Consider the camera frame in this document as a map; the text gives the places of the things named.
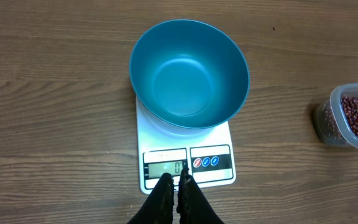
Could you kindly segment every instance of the blue bowl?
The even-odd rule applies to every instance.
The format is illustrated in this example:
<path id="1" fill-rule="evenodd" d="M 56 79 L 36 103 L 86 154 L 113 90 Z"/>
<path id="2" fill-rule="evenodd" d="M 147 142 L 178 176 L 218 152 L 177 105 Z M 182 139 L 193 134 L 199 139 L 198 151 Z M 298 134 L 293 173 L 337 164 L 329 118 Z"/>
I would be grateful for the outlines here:
<path id="1" fill-rule="evenodd" d="M 180 19 L 154 26 L 136 43 L 129 67 L 132 86 L 146 108 L 183 128 L 227 121 L 249 91 L 240 49 L 204 22 Z"/>

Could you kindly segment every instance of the wood grain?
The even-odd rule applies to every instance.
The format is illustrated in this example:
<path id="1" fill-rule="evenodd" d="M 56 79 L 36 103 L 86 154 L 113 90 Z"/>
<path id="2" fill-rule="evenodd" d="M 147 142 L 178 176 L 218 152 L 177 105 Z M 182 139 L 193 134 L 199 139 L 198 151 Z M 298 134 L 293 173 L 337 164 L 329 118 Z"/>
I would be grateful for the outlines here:
<path id="1" fill-rule="evenodd" d="M 321 144 L 310 117 L 358 82 L 351 0 L 0 0 L 0 223 L 126 223 L 138 211 L 129 57 L 149 27 L 177 18 L 223 30 L 250 68 L 229 123 L 237 180 L 203 190 L 216 213 L 358 224 L 358 150 Z"/>

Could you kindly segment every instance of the container of red beans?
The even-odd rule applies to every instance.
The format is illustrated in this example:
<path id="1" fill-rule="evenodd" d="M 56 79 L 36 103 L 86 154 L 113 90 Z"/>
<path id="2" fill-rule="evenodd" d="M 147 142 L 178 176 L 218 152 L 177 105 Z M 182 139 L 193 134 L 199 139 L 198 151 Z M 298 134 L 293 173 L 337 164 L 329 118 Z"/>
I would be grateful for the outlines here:
<path id="1" fill-rule="evenodd" d="M 322 142 L 358 148 L 358 83 L 336 87 L 313 111 L 313 117 Z"/>

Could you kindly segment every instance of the white digital scale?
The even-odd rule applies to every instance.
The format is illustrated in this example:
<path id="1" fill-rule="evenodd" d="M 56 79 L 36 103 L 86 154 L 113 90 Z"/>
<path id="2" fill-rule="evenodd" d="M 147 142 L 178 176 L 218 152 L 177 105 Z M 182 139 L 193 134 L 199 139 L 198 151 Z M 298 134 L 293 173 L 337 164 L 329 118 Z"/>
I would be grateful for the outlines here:
<path id="1" fill-rule="evenodd" d="M 137 98 L 140 189 L 149 194 L 163 173 L 173 176 L 188 167 L 200 188 L 231 184 L 236 179 L 228 122 L 208 129 L 186 129 L 151 113 Z"/>

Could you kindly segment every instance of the clear container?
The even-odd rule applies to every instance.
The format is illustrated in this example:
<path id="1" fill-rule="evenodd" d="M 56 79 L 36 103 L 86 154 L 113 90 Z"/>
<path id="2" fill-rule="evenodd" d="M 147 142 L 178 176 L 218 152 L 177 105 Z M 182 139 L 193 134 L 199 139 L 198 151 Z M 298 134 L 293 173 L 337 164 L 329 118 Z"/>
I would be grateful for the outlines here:
<path id="1" fill-rule="evenodd" d="M 354 146 L 358 148 L 358 137 L 353 132 L 342 108 L 342 99 L 358 98 L 358 83 L 336 87 L 331 96 L 313 111 L 314 126 L 325 144 L 331 146 Z"/>

